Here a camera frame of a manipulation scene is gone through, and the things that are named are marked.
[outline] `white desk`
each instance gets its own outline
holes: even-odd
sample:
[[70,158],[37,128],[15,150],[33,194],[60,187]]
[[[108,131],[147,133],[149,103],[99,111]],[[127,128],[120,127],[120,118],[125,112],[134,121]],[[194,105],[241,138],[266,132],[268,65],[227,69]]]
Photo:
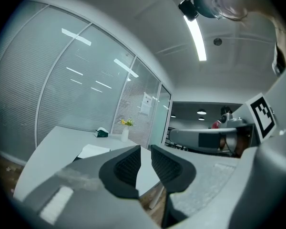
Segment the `white desk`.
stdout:
[[[28,160],[17,182],[14,198],[23,201],[41,183],[70,164],[87,144],[111,150],[137,145],[131,140],[122,142],[120,138],[120,135],[115,134],[109,134],[106,138],[97,138],[92,132],[56,126]],[[141,147],[141,168],[136,183],[139,196],[159,182],[152,167],[151,152]]]

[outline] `gray panel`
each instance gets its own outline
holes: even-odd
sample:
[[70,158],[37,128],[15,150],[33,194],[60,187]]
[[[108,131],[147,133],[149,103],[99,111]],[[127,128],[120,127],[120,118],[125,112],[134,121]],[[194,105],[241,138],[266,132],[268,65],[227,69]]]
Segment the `gray panel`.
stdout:
[[[272,137],[258,148],[251,176],[235,207],[229,228],[258,228],[274,212],[285,195],[286,134]],[[286,211],[286,201],[282,209]]]
[[36,188],[24,204],[39,214],[61,186],[74,190],[58,217],[60,228],[159,228],[136,199],[120,199],[108,192],[99,179],[99,169],[108,160],[132,147],[75,161]]
[[279,130],[286,129],[286,70],[265,94],[265,98],[274,111]]
[[195,179],[184,192],[170,194],[174,208],[189,217],[212,202],[226,185],[240,161],[237,158],[201,155],[165,146],[161,148],[189,161],[196,169]]
[[217,153],[217,148],[207,148],[200,146],[201,141],[199,139],[200,134],[222,134],[227,135],[229,133],[235,133],[236,128],[223,128],[223,129],[174,129],[170,131],[170,140],[173,143],[192,148],[194,150],[205,153]]

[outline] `paper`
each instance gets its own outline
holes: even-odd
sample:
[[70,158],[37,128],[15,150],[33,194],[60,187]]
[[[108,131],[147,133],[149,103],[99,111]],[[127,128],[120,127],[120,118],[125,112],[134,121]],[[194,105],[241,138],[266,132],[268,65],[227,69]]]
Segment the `paper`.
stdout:
[[144,93],[143,101],[142,101],[141,108],[140,108],[140,113],[149,115],[149,112],[152,107],[152,101],[153,101],[152,97]]
[[88,158],[96,155],[101,155],[109,151],[110,151],[109,148],[88,144],[82,149],[81,153],[78,155],[78,158]]

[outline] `glass wall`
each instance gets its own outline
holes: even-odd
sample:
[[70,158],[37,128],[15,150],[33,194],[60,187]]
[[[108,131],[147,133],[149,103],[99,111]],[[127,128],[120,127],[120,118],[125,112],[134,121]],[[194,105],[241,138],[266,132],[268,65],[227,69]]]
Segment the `glass wall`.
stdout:
[[129,139],[147,147],[160,88],[139,58],[92,22],[26,2],[0,37],[0,152],[27,161],[56,126],[120,134],[129,118]]
[[[147,148],[161,83],[139,59],[136,59],[130,72],[112,132],[121,134],[124,129],[121,120],[132,119],[129,139]],[[149,103],[144,103],[146,97],[150,99]]]
[[1,151],[22,160],[31,156],[42,86],[53,63],[72,39],[62,29],[77,34],[87,24],[47,7],[11,41],[0,61]]
[[158,100],[156,113],[154,116],[153,128],[148,146],[161,144],[165,131],[165,125],[166,125],[167,115],[169,113],[170,104],[171,104],[171,95],[163,86],[161,86],[160,96]]
[[99,29],[89,26],[54,67],[41,99],[38,144],[56,126],[110,131],[134,59]]

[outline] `ceiling light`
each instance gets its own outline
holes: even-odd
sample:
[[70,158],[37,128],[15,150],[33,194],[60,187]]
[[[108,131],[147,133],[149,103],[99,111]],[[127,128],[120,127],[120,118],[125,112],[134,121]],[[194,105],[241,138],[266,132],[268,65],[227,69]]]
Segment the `ceiling light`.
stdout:
[[79,73],[79,72],[77,72],[77,71],[75,71],[75,70],[73,70],[73,69],[70,69],[70,68],[68,68],[68,67],[66,67],[66,68],[67,68],[67,70],[69,70],[69,71],[73,71],[73,72],[75,72],[75,73],[77,73],[77,74],[83,75],[82,73]]
[[120,60],[115,59],[114,62],[121,66],[123,69],[125,69],[127,72],[130,71],[130,74],[132,74],[135,78],[139,77],[135,72],[131,71],[125,64],[123,64]]
[[70,31],[68,31],[68,30],[66,30],[66,29],[64,29],[64,28],[62,28],[61,31],[62,31],[62,33],[64,33],[65,35],[71,36],[72,38],[75,38],[76,40],[79,40],[79,41],[81,41],[81,42],[87,44],[88,46],[91,46],[91,41],[89,41],[89,40],[87,40],[87,39],[85,39],[85,38],[83,38],[83,37],[81,37],[81,36],[78,36],[77,34],[74,34],[74,33],[70,32]]
[[103,84],[101,82],[98,82],[98,81],[95,81],[95,82],[111,89],[111,87],[109,87],[109,86],[107,86],[107,85],[105,85],[105,84]]
[[205,115],[206,114],[206,111],[204,109],[200,109],[198,110],[197,114],[199,115]]
[[76,83],[79,83],[79,84],[82,84],[82,83],[80,83],[80,82],[77,82],[77,81],[75,81],[75,80],[73,80],[73,79],[70,79],[71,81],[74,81],[74,82],[76,82]]
[[95,88],[93,88],[93,87],[92,87],[91,89],[94,89],[94,90],[96,90],[96,91],[98,91],[98,92],[102,93],[102,91],[100,91],[100,90],[97,90],[97,89],[95,89]]
[[206,54],[205,54],[205,48],[204,48],[204,40],[202,38],[199,25],[197,23],[197,20],[189,21],[186,16],[184,16],[185,22],[187,26],[190,29],[190,32],[192,34],[192,37],[195,42],[195,46],[197,49],[199,61],[206,61]]

